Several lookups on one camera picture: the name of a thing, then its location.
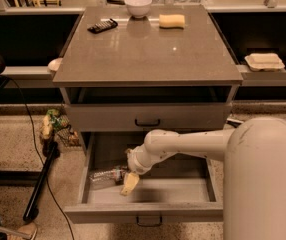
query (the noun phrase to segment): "black remote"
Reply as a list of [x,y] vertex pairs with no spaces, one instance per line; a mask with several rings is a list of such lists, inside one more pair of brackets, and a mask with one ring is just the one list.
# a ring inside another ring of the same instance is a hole
[[116,28],[117,22],[115,20],[109,19],[107,21],[102,21],[100,23],[96,23],[95,25],[89,27],[87,30],[92,32],[93,34],[98,34],[103,31]]

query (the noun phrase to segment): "open drawer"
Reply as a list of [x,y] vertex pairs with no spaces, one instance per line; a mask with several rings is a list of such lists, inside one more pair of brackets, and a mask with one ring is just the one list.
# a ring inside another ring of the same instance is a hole
[[73,223],[137,223],[156,226],[167,222],[222,221],[211,162],[183,154],[155,165],[141,176],[133,192],[120,195],[114,181],[91,185],[93,171],[126,165],[125,150],[143,143],[143,132],[92,133],[78,204],[65,207]]

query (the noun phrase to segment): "white tray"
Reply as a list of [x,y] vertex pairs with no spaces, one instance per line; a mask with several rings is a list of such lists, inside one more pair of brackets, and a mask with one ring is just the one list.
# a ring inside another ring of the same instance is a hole
[[252,71],[279,71],[284,64],[275,53],[252,53],[245,56],[245,60]]

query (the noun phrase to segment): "yellow object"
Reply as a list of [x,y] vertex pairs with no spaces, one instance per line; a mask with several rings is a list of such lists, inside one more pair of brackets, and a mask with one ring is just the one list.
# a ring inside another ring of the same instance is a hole
[[139,180],[140,180],[139,175],[137,175],[134,172],[126,174],[124,179],[124,187],[121,190],[121,195],[128,196],[129,194],[131,194],[131,192],[136,187]]
[[184,28],[185,16],[182,14],[163,15],[159,18],[160,28]]

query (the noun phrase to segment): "speckled floor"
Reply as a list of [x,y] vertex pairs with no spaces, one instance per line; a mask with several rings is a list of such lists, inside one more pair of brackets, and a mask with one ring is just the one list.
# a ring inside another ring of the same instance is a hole
[[[41,120],[48,107],[30,106],[38,136]],[[258,116],[275,116],[286,119],[286,103],[235,103],[231,118],[248,120]],[[41,145],[36,139],[36,147]],[[49,185],[59,205],[76,203],[78,184],[85,156],[81,148],[66,148],[59,142],[61,156],[55,160],[49,175]],[[218,189],[223,191],[223,164],[214,161]],[[0,106],[0,170],[40,170],[41,162],[34,147],[32,125],[24,107]],[[5,227],[16,229],[22,225],[23,214],[32,193],[31,187],[0,187],[0,215]],[[45,187],[39,201],[39,240],[72,239],[62,213]],[[223,239],[223,223],[174,223],[155,228],[132,224],[79,224],[73,225],[75,239]]]

